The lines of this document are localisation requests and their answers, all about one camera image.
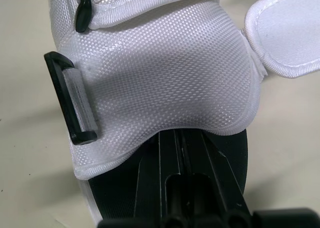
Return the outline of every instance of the black plastic clip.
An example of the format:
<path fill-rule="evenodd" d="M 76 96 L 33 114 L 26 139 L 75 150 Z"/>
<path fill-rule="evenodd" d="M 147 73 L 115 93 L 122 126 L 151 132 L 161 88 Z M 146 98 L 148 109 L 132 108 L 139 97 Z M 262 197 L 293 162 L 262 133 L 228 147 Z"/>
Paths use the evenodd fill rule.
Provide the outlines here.
<path fill-rule="evenodd" d="M 84 33 L 91 22 L 92 4 L 91 0 L 80 0 L 75 15 L 75 30 L 78 33 Z"/>
<path fill-rule="evenodd" d="M 63 70 L 75 68 L 74 64 L 68 58 L 57 52 L 45 54 L 44 59 L 48 66 L 72 143 L 74 145 L 82 145 L 96 141 L 98 138 L 96 132 L 81 131 L 76 111 L 63 75 Z"/>

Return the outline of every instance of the velcro flap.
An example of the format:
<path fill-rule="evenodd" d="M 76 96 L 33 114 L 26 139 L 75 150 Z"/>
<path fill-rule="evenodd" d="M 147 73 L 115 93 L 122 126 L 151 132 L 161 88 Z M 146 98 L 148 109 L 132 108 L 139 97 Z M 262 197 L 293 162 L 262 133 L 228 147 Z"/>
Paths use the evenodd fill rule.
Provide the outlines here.
<path fill-rule="evenodd" d="M 246 15 L 245 34 L 263 65 L 280 76 L 320 69 L 319 0 L 260 0 Z"/>

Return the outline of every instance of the white fabric pad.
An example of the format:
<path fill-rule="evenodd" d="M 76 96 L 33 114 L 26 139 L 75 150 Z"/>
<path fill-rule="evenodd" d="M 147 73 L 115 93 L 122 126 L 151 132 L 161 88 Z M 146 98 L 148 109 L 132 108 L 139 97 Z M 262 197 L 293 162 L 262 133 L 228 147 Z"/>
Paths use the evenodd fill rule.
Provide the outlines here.
<path fill-rule="evenodd" d="M 117 167 L 161 130 L 231 135 L 256 114 L 264 67 L 217 0 L 146 2 L 154 9 L 79 34 L 77 0 L 50 0 L 57 50 L 81 72 L 64 72 L 78 119 L 98 133 L 91 144 L 70 144 L 78 179 Z"/>
<path fill-rule="evenodd" d="M 319 0 L 260 0 L 247 13 L 245 32 L 264 66 L 278 75 L 320 69 Z"/>

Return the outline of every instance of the black rectangular buckle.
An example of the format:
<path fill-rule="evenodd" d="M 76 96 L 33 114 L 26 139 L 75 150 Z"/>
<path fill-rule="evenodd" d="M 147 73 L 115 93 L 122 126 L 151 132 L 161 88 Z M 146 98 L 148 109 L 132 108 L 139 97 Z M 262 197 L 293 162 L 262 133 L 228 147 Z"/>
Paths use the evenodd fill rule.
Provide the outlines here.
<path fill-rule="evenodd" d="M 95 131 L 81 131 L 76 111 L 63 75 L 63 70 L 75 68 L 74 64 L 67 57 L 57 52 L 45 54 L 44 59 L 50 72 L 72 143 L 74 145 L 83 145 L 96 141 L 98 137 Z"/>

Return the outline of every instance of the gray surface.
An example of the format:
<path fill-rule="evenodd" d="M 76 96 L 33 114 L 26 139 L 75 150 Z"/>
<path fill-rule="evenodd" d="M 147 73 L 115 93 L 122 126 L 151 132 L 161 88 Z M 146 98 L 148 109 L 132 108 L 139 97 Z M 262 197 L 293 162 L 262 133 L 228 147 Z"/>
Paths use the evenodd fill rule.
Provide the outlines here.
<path fill-rule="evenodd" d="M 221 4 L 241 28 L 255 1 Z M 0 0 L 0 224 L 93 228 L 43 60 L 55 49 L 47 6 L 48 0 Z M 251 209 L 308 206 L 320 212 L 319 80 L 314 73 L 296 80 L 271 75 L 263 82 L 248 128 L 245 197 Z"/>

